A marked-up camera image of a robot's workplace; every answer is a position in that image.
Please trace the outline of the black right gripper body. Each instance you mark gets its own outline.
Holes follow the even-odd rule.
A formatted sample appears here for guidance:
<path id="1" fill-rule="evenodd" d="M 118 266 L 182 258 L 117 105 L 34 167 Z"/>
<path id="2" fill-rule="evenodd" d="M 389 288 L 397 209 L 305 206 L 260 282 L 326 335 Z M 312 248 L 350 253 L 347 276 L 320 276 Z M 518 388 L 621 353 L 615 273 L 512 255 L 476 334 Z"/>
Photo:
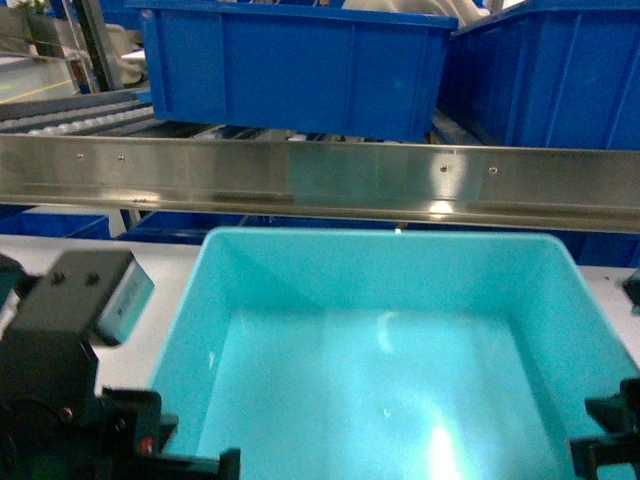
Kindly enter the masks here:
<path id="1" fill-rule="evenodd" d="M 600 467 L 630 465 L 638 479 L 639 379 L 622 380 L 612 396 L 586 398 L 584 407 L 604 433 L 569 440 L 574 474 L 598 479 Z"/>

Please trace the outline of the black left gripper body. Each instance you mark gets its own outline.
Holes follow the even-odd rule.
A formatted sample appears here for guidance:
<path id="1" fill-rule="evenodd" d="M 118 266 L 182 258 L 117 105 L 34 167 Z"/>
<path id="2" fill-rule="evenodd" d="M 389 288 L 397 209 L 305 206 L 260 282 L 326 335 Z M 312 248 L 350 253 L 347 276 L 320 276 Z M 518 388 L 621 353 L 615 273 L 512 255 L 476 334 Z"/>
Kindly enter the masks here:
<path id="1" fill-rule="evenodd" d="M 150 390 L 97 391 L 93 327 L 128 250 L 70 250 L 42 276 L 12 264 L 18 308 L 1 334 L 1 476 L 130 479 L 139 456 L 162 455 L 176 424 Z"/>

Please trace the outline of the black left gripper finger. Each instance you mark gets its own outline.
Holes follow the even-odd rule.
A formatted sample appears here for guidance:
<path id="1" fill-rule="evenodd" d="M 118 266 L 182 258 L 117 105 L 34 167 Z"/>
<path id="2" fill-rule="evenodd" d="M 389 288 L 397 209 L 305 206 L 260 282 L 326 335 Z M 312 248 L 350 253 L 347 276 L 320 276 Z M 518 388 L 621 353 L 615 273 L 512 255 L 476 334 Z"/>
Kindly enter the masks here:
<path id="1" fill-rule="evenodd" d="M 130 479 L 216 479 L 238 480 L 241 450 L 223 451 L 217 459 L 156 455 L 136 457 L 129 466 Z"/>

